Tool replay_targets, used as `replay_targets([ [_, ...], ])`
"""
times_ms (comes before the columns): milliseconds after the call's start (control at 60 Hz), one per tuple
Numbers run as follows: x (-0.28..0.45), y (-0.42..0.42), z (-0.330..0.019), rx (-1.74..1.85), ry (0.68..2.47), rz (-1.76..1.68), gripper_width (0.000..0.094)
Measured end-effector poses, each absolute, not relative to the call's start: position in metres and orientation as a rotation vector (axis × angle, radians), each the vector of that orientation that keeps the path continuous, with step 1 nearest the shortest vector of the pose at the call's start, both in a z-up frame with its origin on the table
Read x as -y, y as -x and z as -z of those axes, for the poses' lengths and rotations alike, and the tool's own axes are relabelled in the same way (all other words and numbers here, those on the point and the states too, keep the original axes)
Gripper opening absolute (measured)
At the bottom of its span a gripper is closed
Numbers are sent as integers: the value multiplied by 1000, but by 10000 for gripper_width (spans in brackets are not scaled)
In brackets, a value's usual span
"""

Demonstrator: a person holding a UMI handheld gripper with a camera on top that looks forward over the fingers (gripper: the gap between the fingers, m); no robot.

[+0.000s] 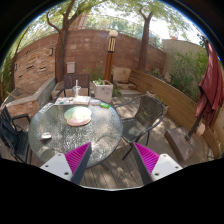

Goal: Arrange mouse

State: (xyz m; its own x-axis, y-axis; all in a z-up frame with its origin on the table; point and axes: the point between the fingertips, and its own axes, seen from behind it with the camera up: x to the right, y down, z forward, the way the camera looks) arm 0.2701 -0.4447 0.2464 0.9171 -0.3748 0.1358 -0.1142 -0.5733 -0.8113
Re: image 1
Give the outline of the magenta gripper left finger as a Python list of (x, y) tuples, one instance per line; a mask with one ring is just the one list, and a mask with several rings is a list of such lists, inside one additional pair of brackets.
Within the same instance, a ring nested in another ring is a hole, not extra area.
[(86, 143), (66, 154), (55, 154), (41, 169), (79, 185), (91, 153), (91, 143)]

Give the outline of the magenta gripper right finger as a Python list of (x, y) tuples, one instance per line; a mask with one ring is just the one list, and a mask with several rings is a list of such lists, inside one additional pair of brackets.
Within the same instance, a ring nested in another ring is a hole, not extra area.
[(138, 143), (133, 144), (133, 153), (144, 185), (182, 169), (168, 154), (157, 154)]

